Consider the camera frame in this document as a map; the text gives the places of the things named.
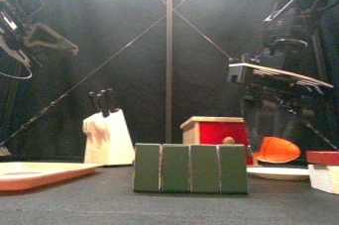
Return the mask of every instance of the black backdrop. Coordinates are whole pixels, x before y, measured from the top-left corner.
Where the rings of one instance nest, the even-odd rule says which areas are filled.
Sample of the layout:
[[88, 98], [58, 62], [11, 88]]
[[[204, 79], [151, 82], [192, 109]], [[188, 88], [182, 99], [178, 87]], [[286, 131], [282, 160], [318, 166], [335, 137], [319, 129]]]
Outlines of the black backdrop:
[[[110, 87], [118, 93], [132, 142], [164, 143], [164, 2], [48, 0], [36, 19], [79, 45], [80, 54], [42, 58], [44, 68], [36, 68], [34, 78], [20, 82], [8, 132], [72, 91], [8, 142], [14, 154], [82, 158], [83, 119], [94, 113], [87, 94]], [[182, 2], [174, 0], [174, 7]], [[246, 88], [226, 82], [226, 65], [228, 56], [261, 53], [259, 29], [274, 2], [186, 0], [176, 8], [186, 20], [174, 14], [174, 143], [182, 142], [180, 124], [191, 116], [240, 116], [239, 100]]]

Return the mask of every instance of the red and wooden box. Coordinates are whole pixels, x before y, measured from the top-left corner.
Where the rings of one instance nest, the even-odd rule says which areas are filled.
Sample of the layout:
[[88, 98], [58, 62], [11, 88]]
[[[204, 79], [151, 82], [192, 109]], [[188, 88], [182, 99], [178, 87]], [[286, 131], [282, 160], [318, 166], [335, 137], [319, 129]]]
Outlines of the red and wooden box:
[[[182, 124], [180, 128], [183, 144], [219, 145], [227, 137], [232, 137], [236, 144], [245, 144], [246, 147], [250, 145], [243, 118], [195, 116]], [[247, 164], [254, 164], [250, 155], [247, 155]]]

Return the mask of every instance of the wooden knife block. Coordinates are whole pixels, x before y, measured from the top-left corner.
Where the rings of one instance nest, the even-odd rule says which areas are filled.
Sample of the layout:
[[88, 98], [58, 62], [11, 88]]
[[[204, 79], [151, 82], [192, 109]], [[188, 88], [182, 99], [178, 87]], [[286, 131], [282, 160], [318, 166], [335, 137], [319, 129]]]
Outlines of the wooden knife block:
[[102, 117], [96, 113], [84, 119], [87, 135], [84, 163], [106, 166], [132, 165], [134, 147], [122, 110]]

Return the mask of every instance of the knife handle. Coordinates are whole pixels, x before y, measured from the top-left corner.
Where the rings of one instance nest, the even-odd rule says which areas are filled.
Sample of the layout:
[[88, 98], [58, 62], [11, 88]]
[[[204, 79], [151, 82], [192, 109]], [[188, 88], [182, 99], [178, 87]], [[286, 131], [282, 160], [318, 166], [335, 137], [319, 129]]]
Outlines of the knife handle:
[[96, 99], [95, 93], [90, 92], [88, 96], [90, 96], [90, 101], [91, 101], [91, 105], [92, 105], [92, 107], [95, 109], [95, 112], [100, 113], [100, 106], [99, 106], [99, 103], [98, 103], [98, 99]]
[[107, 106], [110, 108], [110, 112], [114, 113], [116, 112], [119, 109], [115, 107], [115, 92], [114, 92], [114, 89], [112, 88], [108, 88], [106, 90], [106, 101], [107, 101]]
[[96, 99], [98, 99], [99, 106], [100, 106], [100, 109], [102, 109], [102, 116], [104, 118], [107, 118], [110, 116], [110, 109], [108, 109], [108, 106], [107, 106], [106, 101], [104, 101], [104, 95], [102, 93], [99, 93], [96, 95]]

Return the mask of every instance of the red block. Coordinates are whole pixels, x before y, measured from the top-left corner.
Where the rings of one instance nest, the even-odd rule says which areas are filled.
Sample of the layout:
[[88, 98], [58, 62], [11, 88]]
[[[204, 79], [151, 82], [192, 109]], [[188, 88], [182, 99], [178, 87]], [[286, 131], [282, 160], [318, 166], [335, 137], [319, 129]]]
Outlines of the red block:
[[[191, 117], [180, 128], [184, 144], [220, 145], [227, 137], [232, 137], [236, 144], [245, 144], [246, 147], [250, 144], [243, 118]], [[247, 155], [247, 164], [254, 164], [250, 155]]]
[[310, 164], [339, 166], [339, 152], [307, 151], [306, 157]]

